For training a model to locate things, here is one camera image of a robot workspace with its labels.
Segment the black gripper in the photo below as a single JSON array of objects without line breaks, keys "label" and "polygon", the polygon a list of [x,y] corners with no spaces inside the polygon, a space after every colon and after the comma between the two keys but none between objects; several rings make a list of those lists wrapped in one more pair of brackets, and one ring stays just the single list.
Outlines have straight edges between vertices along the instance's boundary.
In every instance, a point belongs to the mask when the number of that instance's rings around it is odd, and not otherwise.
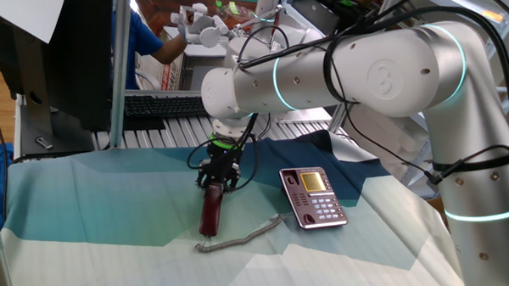
[{"label": "black gripper", "polygon": [[240,167],[238,162],[242,159],[241,149],[238,146],[232,146],[224,149],[215,143],[210,143],[206,149],[210,159],[202,160],[198,168],[197,186],[205,190],[212,182],[211,168],[218,171],[225,170],[223,181],[223,191],[231,193],[237,186],[240,178]]}]

